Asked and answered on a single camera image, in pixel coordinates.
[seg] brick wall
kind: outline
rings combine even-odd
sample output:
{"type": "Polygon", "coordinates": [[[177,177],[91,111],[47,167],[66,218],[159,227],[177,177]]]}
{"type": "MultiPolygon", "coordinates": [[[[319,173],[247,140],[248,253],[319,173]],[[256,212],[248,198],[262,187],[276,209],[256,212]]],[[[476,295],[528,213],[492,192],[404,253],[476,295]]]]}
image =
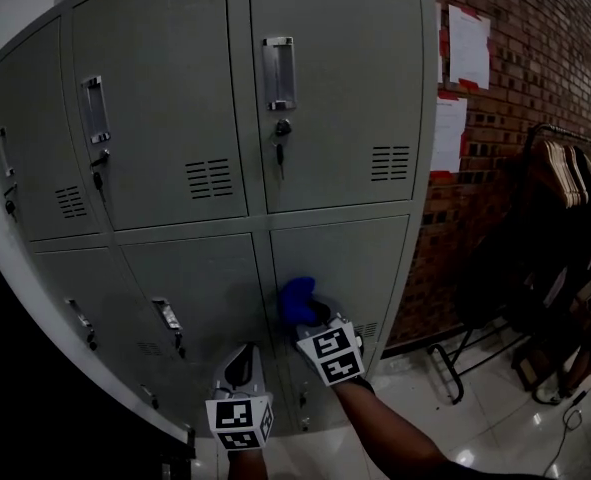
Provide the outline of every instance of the brick wall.
{"type": "MultiPolygon", "coordinates": [[[[591,0],[437,0],[491,19],[489,90],[468,99],[461,172],[430,182],[411,273],[388,345],[459,324],[452,299],[463,263],[509,208],[510,166],[539,122],[591,137],[591,0]]],[[[448,55],[444,79],[448,78],[448,55]]]]}

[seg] clothing rack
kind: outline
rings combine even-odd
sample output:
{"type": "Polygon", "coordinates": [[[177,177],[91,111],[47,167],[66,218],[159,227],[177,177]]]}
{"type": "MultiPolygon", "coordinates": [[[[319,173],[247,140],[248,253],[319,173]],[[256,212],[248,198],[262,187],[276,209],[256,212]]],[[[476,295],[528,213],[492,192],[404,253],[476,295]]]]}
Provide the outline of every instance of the clothing rack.
{"type": "MultiPolygon", "coordinates": [[[[519,197],[521,196],[522,191],[524,189],[526,175],[528,173],[528,166],[529,166],[530,159],[531,159],[531,149],[533,147],[533,143],[535,142],[535,139],[538,137],[538,135],[542,132],[545,132],[545,131],[552,132],[553,134],[556,134],[556,135],[564,136],[563,140],[567,140],[569,142],[576,142],[578,145],[587,145],[587,146],[591,147],[591,139],[589,139],[588,137],[585,137],[585,136],[580,135],[578,133],[572,132],[570,130],[566,130],[564,128],[560,128],[559,126],[553,126],[552,124],[548,124],[548,123],[540,123],[540,124],[537,124],[537,125],[529,128],[528,135],[526,136],[526,141],[524,142],[521,171],[520,171],[519,181],[518,181],[518,185],[517,185],[517,190],[515,191],[515,198],[516,198],[516,199],[514,199],[515,202],[519,199],[519,197]]],[[[439,343],[433,343],[432,345],[430,345],[426,349],[427,353],[431,356],[433,355],[433,353],[435,351],[439,352],[439,355],[441,356],[442,360],[444,361],[446,368],[448,369],[453,380],[455,381],[455,385],[457,386],[457,396],[455,398],[453,398],[453,405],[458,404],[459,402],[462,401],[462,398],[464,398],[464,384],[462,383],[462,379],[461,379],[461,377],[463,375],[475,370],[476,368],[479,368],[480,366],[488,363],[489,361],[492,361],[497,356],[503,354],[507,350],[509,350],[512,347],[514,347],[515,345],[517,345],[517,343],[519,343],[520,341],[523,341],[524,339],[526,339],[530,336],[527,333],[522,334],[518,338],[513,340],[511,343],[509,343],[508,345],[502,347],[501,350],[498,350],[497,352],[491,354],[486,359],[479,361],[478,363],[475,363],[473,366],[470,366],[470,367],[466,368],[465,370],[459,371],[459,372],[455,369],[455,363],[457,362],[459,357],[462,355],[462,353],[466,349],[476,345],[477,343],[480,343],[481,341],[484,341],[487,338],[490,338],[491,336],[498,335],[504,329],[509,327],[509,325],[510,324],[502,325],[499,328],[496,328],[495,330],[485,334],[481,338],[478,338],[475,341],[470,342],[470,343],[469,343],[469,340],[471,339],[475,329],[468,328],[466,330],[466,334],[464,335],[464,339],[460,343],[459,347],[453,352],[446,352],[444,347],[442,345],[440,345],[439,343]]]]}

